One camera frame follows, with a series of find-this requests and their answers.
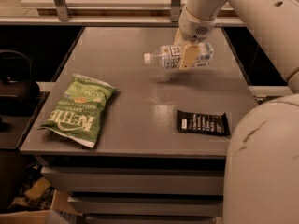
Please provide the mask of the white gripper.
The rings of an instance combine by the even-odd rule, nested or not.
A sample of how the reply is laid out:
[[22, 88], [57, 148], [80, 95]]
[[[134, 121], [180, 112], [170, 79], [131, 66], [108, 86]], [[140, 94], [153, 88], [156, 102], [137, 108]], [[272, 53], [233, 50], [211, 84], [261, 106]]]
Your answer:
[[175, 46], [182, 46], [180, 70], [189, 70], [192, 64], [200, 53], [200, 47], [197, 42], [185, 42], [186, 41], [203, 41], [207, 39], [212, 32], [216, 20], [203, 21], [195, 18], [184, 7], [178, 20], [178, 29], [174, 39]]

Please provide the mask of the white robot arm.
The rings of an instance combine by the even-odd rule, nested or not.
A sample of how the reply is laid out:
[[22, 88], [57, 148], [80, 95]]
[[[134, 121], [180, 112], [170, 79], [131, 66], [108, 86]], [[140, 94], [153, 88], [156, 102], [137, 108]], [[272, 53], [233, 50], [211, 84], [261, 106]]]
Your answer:
[[253, 108], [226, 155], [222, 224], [299, 224], [299, 4], [295, 0], [188, 0], [176, 43], [191, 67], [224, 4], [245, 23], [291, 94]]

